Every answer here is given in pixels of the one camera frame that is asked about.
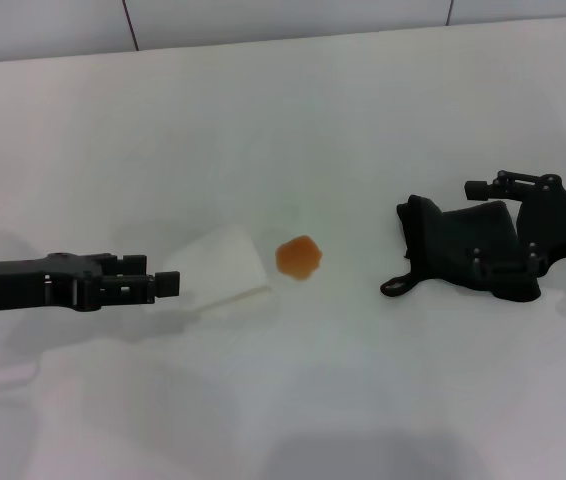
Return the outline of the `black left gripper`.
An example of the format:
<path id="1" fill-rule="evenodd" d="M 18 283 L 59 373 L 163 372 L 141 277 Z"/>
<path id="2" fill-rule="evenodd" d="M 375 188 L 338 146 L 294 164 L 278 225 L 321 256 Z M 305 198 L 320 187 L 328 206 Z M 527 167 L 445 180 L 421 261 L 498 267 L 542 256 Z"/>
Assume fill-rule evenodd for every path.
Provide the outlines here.
<path id="1" fill-rule="evenodd" d="M 105 275 L 108 265 L 111 274 Z M 0 261 L 0 311 L 61 307 L 79 312 L 98 309 L 97 284 L 103 278 L 104 304 L 154 304 L 178 297 L 180 273 L 147 274 L 145 255 L 75 255 L 53 253 L 44 258 Z"/>

